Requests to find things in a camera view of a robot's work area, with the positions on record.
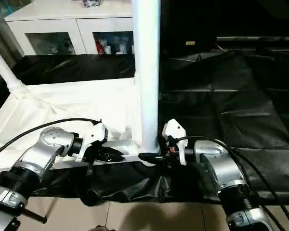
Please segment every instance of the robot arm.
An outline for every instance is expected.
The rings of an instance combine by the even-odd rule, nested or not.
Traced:
[[[197,141],[194,153],[211,178],[231,231],[273,231],[266,212],[226,149],[212,141]]]
[[[78,154],[82,139],[61,128],[45,129],[39,140],[16,161],[8,172],[0,173],[0,231],[16,231],[16,217],[23,214],[28,198],[44,179],[56,156]]]
[[[211,179],[231,231],[273,231],[265,211],[226,149],[209,140],[196,141],[194,150],[185,149],[187,142],[180,141],[186,136],[185,130],[174,119],[165,124],[162,135],[166,139],[164,155],[142,153],[141,159],[167,167],[173,162],[181,165],[197,162]]]

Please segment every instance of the wrinkled black fabric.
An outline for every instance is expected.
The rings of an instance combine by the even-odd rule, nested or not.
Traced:
[[[131,56],[28,56],[13,69],[25,84],[133,77]],[[162,60],[159,128],[175,118],[188,135],[224,141],[264,174],[289,204],[289,54],[227,52],[200,62]],[[0,83],[0,100],[8,96]],[[245,164],[252,187],[274,204]],[[86,205],[131,202],[218,202],[210,181],[194,164],[145,167],[141,163],[49,172],[35,196],[80,197]]]

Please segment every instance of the black plastic sheet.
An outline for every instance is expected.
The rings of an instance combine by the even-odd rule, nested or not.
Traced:
[[[251,160],[289,204],[289,54],[231,51],[198,60],[161,61],[159,128],[175,118],[188,135],[222,140]],[[133,77],[134,60],[28,56],[13,71],[28,85],[125,78]],[[0,83],[2,103],[7,96]],[[252,187],[274,204],[259,177],[245,167]],[[53,170],[34,195],[80,197],[86,205],[105,200],[218,202],[195,164],[169,170],[123,163],[95,166],[90,178],[85,174],[85,167]]]

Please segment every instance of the small yellow label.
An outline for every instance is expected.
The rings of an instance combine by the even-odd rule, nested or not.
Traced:
[[[186,43],[185,43],[186,46],[191,46],[194,44],[195,44],[195,41],[186,41]]]

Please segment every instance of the tile floor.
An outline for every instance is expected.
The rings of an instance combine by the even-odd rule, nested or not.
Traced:
[[[117,231],[229,231],[220,205],[107,202],[87,207],[79,199],[31,197],[27,208],[43,216],[48,214],[48,222],[42,225],[21,216],[19,231],[88,231],[97,225]],[[289,230],[281,209],[269,208]]]

